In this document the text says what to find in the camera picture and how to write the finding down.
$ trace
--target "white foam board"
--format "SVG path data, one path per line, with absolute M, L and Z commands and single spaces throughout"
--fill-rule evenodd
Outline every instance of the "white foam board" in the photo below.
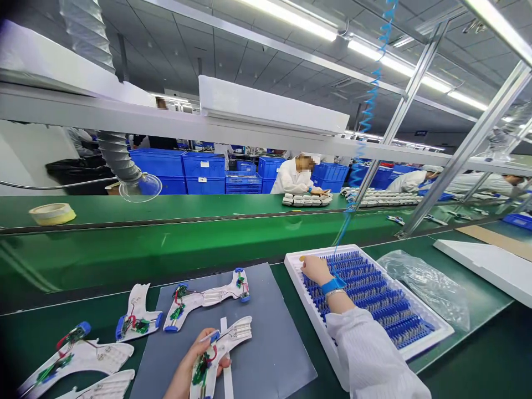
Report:
M 199 76 L 201 115 L 317 133 L 344 133 L 349 115 L 225 80 Z
M 435 327 L 435 331 L 428 334 L 415 341 L 414 343 L 405 346 L 399 350 L 399 353 L 403 359 L 408 360 L 412 357 L 420 354 L 421 352 L 426 351 L 430 347 L 434 346 L 438 342 L 444 340 L 448 336 L 454 333 L 454 329 L 443 320 L 434 310 L 432 310 L 427 304 L 425 304 L 421 299 L 414 295 L 408 288 L 406 288 L 399 281 L 392 279 L 387 273 L 386 270 L 380 266 L 376 261 L 374 261 L 369 255 L 367 255 L 360 247 L 351 244 L 351 245 L 341 245 L 336 249 L 336 254 L 342 254 L 352 251 L 359 251 L 360 255 L 367 259 L 369 262 L 373 263 L 375 268 L 381 271 L 382 275 L 388 282 L 388 286 L 391 289 L 401 289 L 408 301 L 412 310 L 423 318 L 423 320 L 431 323 Z M 299 260 L 302 255 L 314 255 L 318 257 L 333 255 L 335 253 L 335 247 L 329 248 L 320 248 L 307 250 L 302 252 L 292 252 L 286 254 L 284 258 L 284 265 L 287 268 L 288 274 L 292 280 L 292 283 L 295 286 L 296 291 L 299 294 L 299 298 L 303 303 L 303 307 L 306 310 L 307 315 L 310 318 L 310 321 L 320 339 L 321 345 L 327 354 L 327 358 L 331 363 L 332 369 L 336 374 L 336 377 L 340 381 L 342 388 L 349 392 L 349 376 L 348 370 L 343 369 L 340 366 L 340 359 L 338 357 L 338 350 L 333 339 L 327 332 L 327 327 L 321 318 L 318 309 L 312 301 L 312 297 L 306 290 L 305 284 L 303 283 L 303 273 L 301 272 L 301 267 L 303 262 Z
M 490 244 L 438 240 L 434 246 L 532 308 L 532 262 Z

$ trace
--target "roll of tape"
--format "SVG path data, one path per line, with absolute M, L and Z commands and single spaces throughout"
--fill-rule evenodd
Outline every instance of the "roll of tape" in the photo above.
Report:
M 76 214 L 67 203 L 42 205 L 30 209 L 29 214 L 39 226 L 54 226 L 75 219 Z

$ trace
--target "hair net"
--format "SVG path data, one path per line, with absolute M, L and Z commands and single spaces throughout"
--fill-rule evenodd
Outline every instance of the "hair net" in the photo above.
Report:
M 441 173 L 443 171 L 443 168 L 441 166 L 436 165 L 423 165 L 421 169 L 433 173 Z

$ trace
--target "cardboard sheet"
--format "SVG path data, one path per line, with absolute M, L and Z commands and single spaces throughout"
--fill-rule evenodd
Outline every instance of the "cardboard sheet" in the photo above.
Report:
M 249 302 L 226 299 L 209 308 L 198 308 L 190 312 L 178 333 L 160 329 L 148 337 L 131 399 L 162 398 L 178 364 L 201 330 L 220 329 L 224 317 L 228 326 L 244 316 L 253 317 L 253 337 L 230 352 L 234 399 L 284 399 L 317 377 L 269 265 L 248 267 L 245 273 Z M 232 276 L 233 272 L 228 272 L 203 277 L 188 282 L 188 287 L 205 291 L 228 284 Z M 161 288 L 156 310 L 166 315 L 176 287 Z M 225 398 L 225 388 L 222 374 L 216 382 L 214 397 Z
M 532 262 L 532 246 L 522 243 L 521 241 L 492 232 L 480 226 L 460 227 L 456 230 L 485 243 L 505 249 L 514 255 Z

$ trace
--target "white tray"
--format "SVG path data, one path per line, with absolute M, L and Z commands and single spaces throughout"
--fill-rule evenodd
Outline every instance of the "white tray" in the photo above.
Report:
M 399 353 L 403 356 L 403 359 L 408 360 L 412 357 L 424 352 L 428 348 L 434 346 L 438 342 L 444 340 L 448 336 L 454 333 L 454 329 L 443 320 L 436 312 L 434 312 L 428 305 L 426 305 L 421 299 L 415 296 L 408 288 L 397 280 L 392 279 L 383 267 L 381 267 L 377 262 L 375 262 L 371 257 L 369 257 L 362 249 L 358 246 L 351 245 L 342 245 L 336 250 L 336 254 L 359 251 L 360 256 L 367 259 L 369 262 L 373 263 L 376 269 L 382 272 L 382 275 L 388 282 L 388 286 L 391 289 L 401 289 L 403 290 L 405 297 L 410 302 L 412 310 L 417 313 L 423 320 L 431 323 L 436 329 L 434 332 L 428 334 L 427 336 L 415 341 L 414 343 L 405 346 L 399 350 Z M 340 366 L 340 359 L 338 358 L 338 350 L 336 345 L 327 332 L 327 328 L 323 319 L 321 318 L 310 294 L 306 290 L 305 284 L 303 283 L 303 274 L 301 273 L 301 266 L 303 262 L 299 260 L 299 257 L 302 255 L 315 255 L 318 257 L 332 255 L 334 254 L 334 247 L 313 249 L 302 252 L 292 252 L 288 253 L 284 258 L 284 265 L 290 274 L 290 278 L 294 283 L 295 289 L 301 298 L 301 302 L 308 314 L 314 330 L 320 339 L 321 345 L 329 358 L 332 369 L 336 373 L 336 377 L 340 381 L 340 385 L 345 391 L 349 391 L 349 376 L 347 370 L 342 369 Z

